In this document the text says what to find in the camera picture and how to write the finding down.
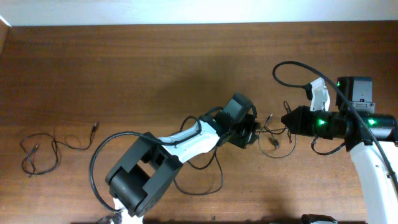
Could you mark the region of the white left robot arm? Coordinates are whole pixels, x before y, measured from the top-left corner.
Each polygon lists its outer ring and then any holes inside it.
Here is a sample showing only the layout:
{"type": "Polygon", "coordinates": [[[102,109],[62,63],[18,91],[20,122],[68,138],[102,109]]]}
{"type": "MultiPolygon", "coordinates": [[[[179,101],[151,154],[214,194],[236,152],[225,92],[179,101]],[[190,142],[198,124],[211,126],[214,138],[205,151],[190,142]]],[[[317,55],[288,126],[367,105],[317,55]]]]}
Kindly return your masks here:
{"type": "Polygon", "coordinates": [[[117,161],[105,181],[113,198],[131,217],[144,216],[163,196],[184,163],[226,143],[252,144],[258,123],[253,102],[235,93],[217,114],[206,113],[195,124],[171,136],[146,132],[117,161]]]}

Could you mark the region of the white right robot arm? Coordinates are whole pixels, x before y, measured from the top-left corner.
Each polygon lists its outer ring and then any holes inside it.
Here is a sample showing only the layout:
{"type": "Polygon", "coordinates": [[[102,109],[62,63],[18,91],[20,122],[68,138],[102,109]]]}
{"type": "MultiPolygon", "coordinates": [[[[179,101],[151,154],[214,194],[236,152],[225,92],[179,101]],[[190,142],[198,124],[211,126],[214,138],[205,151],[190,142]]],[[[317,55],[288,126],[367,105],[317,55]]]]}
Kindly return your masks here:
{"type": "Polygon", "coordinates": [[[314,139],[344,140],[358,173],[368,213],[368,223],[397,223],[397,120],[376,114],[372,80],[339,77],[338,111],[329,111],[325,82],[311,84],[311,106],[299,106],[281,121],[291,133],[314,139]]]}

